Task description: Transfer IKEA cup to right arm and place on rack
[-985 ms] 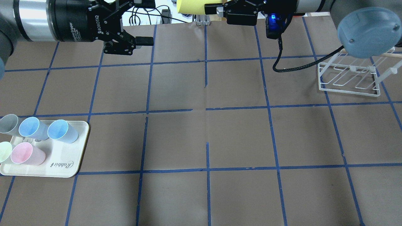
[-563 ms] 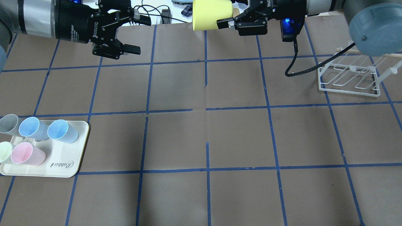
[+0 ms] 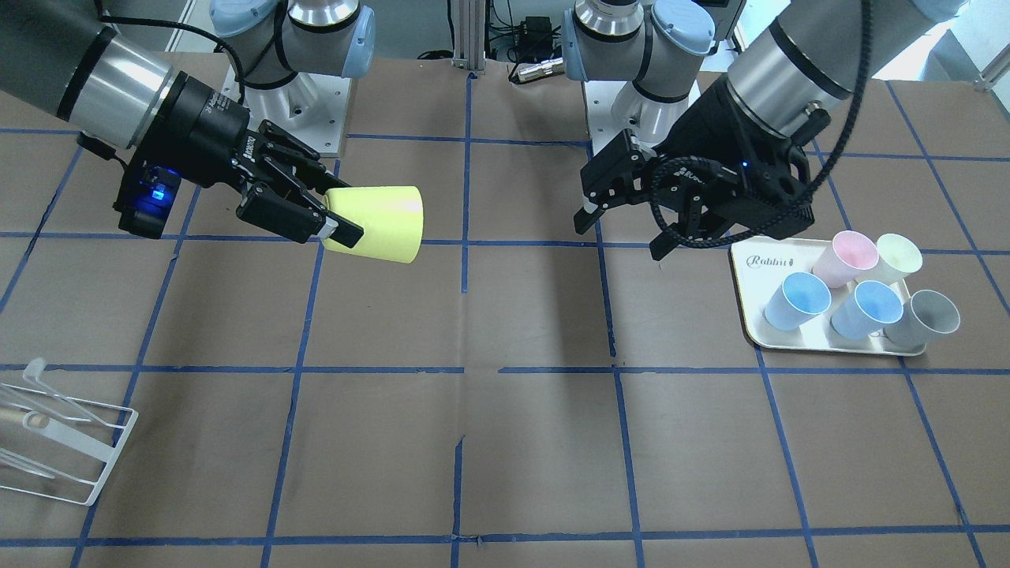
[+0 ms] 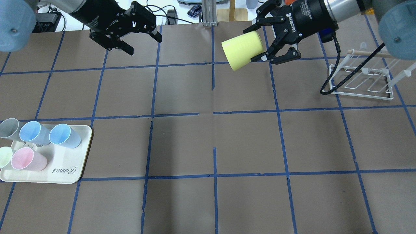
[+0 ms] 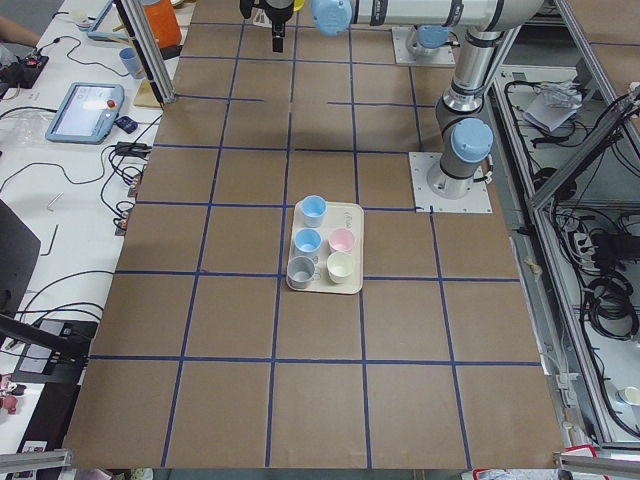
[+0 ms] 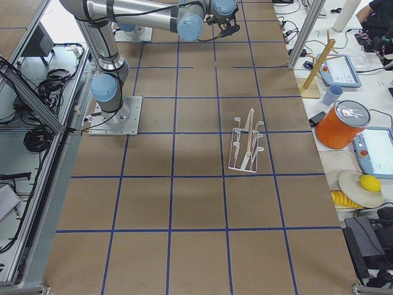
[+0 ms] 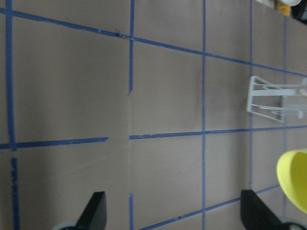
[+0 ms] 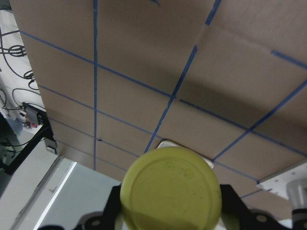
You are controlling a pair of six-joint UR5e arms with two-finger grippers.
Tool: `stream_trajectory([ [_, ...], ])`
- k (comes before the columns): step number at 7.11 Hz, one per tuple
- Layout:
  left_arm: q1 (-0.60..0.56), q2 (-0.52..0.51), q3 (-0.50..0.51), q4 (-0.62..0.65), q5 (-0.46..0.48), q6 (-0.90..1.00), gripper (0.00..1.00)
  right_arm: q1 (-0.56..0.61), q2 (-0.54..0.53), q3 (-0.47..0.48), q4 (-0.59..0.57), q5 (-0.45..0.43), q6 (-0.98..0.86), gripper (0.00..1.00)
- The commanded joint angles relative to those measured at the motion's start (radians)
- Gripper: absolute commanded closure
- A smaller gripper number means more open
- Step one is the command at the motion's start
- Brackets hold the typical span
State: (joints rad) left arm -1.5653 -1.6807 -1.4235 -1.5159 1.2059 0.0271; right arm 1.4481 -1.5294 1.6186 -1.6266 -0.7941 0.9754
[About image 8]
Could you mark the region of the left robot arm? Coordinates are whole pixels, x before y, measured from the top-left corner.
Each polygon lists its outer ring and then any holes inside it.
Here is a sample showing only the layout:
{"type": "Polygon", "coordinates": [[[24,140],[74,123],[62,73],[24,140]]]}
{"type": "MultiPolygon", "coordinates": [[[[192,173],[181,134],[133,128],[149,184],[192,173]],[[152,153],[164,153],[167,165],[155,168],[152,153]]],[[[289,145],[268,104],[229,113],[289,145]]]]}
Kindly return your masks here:
{"type": "Polygon", "coordinates": [[[286,186],[289,202],[292,205],[292,229],[307,229],[307,180],[292,181],[286,186]]]}

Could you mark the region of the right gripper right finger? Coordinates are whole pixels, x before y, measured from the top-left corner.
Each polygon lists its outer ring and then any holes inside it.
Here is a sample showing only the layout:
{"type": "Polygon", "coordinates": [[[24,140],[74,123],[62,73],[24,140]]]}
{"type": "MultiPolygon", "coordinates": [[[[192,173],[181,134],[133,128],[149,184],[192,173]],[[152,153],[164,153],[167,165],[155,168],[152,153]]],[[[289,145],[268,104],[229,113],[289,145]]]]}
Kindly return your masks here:
{"type": "Polygon", "coordinates": [[[263,210],[249,209],[229,184],[220,185],[222,194],[221,219],[227,230],[286,230],[274,217],[263,210]]]}

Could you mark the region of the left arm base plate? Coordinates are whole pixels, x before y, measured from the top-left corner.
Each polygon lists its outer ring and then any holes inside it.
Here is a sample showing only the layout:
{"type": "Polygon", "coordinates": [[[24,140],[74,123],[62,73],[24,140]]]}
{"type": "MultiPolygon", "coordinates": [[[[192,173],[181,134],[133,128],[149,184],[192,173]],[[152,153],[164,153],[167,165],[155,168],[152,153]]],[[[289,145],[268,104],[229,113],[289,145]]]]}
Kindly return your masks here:
{"type": "Polygon", "coordinates": [[[303,191],[307,190],[307,160],[295,163],[260,179],[257,187],[289,200],[287,192],[289,184],[294,188],[302,185],[303,191]]]}

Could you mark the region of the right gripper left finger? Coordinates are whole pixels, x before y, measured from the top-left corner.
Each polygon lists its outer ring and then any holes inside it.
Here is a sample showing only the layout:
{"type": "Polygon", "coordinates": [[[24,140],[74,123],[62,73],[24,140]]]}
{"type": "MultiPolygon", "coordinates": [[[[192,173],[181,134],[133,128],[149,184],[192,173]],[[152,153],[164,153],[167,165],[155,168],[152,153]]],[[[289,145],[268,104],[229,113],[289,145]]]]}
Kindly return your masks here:
{"type": "Polygon", "coordinates": [[[83,215],[73,230],[121,230],[123,216],[120,202],[121,185],[113,186],[101,212],[83,215]]]}

